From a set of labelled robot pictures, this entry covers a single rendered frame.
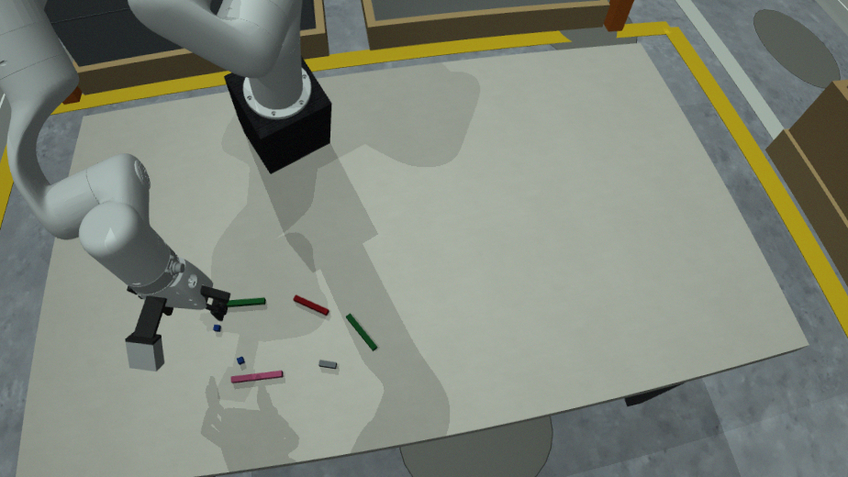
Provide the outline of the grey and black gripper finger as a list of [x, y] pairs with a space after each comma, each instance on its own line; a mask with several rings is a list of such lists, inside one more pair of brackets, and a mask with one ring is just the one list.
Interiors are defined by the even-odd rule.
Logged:
[[[129, 286], [127, 291], [136, 294]], [[173, 313], [173, 307], [164, 307], [163, 313], [167, 316], [171, 316]]]
[[[210, 314], [218, 321], [223, 321], [224, 315], [228, 312], [227, 303], [229, 302], [230, 293], [202, 285], [200, 294], [205, 297], [206, 309], [210, 310]], [[212, 305], [207, 303], [208, 297], [213, 298]]]

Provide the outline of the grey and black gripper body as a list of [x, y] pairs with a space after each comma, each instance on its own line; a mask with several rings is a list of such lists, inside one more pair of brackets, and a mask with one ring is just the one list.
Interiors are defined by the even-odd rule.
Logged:
[[153, 296], [166, 298], [167, 307], [205, 309], [206, 299], [200, 290], [202, 285], [213, 288], [213, 282], [191, 262], [178, 256], [177, 259], [184, 264], [184, 272], [175, 274], [176, 278]]

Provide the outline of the dark red rod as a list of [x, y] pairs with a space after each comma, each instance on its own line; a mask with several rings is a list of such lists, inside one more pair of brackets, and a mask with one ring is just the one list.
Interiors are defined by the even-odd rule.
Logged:
[[310, 309], [313, 309], [313, 310], [315, 310], [315, 311], [317, 311], [317, 312], [319, 312], [319, 313], [321, 313], [321, 314], [323, 314], [323, 315], [325, 315], [325, 316], [327, 316], [327, 315], [328, 315], [328, 313], [329, 313], [329, 310], [328, 310], [327, 308], [325, 308], [325, 307], [323, 307], [323, 306], [320, 306], [320, 305], [317, 305], [317, 304], [315, 304], [315, 303], [313, 303], [313, 302], [310, 302], [310, 301], [308, 301], [307, 299], [302, 298], [302, 297], [300, 297], [300, 296], [298, 296], [298, 295], [295, 295], [295, 297], [294, 297], [294, 299], [293, 299], [293, 300], [294, 300], [295, 302], [297, 302], [297, 303], [299, 303], [299, 304], [301, 304], [301, 305], [304, 305], [304, 306], [306, 306], [306, 307], [308, 307], [308, 308], [310, 308]]

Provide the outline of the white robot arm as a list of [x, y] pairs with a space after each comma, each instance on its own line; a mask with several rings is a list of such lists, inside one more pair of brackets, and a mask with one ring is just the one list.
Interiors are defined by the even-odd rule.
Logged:
[[[128, 5], [156, 34], [246, 77], [244, 97], [256, 114], [285, 119], [299, 113], [311, 95], [301, 63], [303, 0], [223, 0], [217, 15], [211, 1]], [[52, 185], [39, 167], [39, 132], [79, 83], [46, 3], [0, 0], [0, 87], [12, 112], [6, 147], [13, 181], [52, 236], [79, 237], [89, 255], [135, 292], [157, 293], [185, 266], [150, 226], [151, 181], [144, 165], [122, 153]], [[164, 364], [156, 333], [166, 301], [146, 296], [135, 331], [125, 339], [129, 368], [156, 372]]]

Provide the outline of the pink rectangular rod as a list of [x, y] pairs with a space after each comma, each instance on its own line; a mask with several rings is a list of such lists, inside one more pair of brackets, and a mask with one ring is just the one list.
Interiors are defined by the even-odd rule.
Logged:
[[254, 373], [254, 374], [231, 376], [231, 382], [232, 383], [244, 383], [244, 382], [267, 380], [267, 379], [282, 378], [282, 377], [283, 377], [283, 371], [261, 372], [261, 373]]

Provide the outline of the green rod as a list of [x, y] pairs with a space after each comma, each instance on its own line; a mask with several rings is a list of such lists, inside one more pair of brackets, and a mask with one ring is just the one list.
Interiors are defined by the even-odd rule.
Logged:
[[363, 340], [367, 343], [367, 345], [371, 348], [372, 351], [377, 349], [377, 346], [370, 339], [370, 337], [366, 334], [366, 332], [362, 329], [362, 327], [358, 324], [358, 322], [354, 319], [354, 317], [349, 313], [346, 318], [351, 323], [351, 325], [355, 328], [355, 330], [359, 333], [359, 335], [363, 338]]
[[252, 299], [240, 299], [240, 300], [229, 300], [227, 303], [228, 307], [235, 306], [247, 306], [247, 305], [265, 305], [266, 299], [263, 298], [252, 298]]

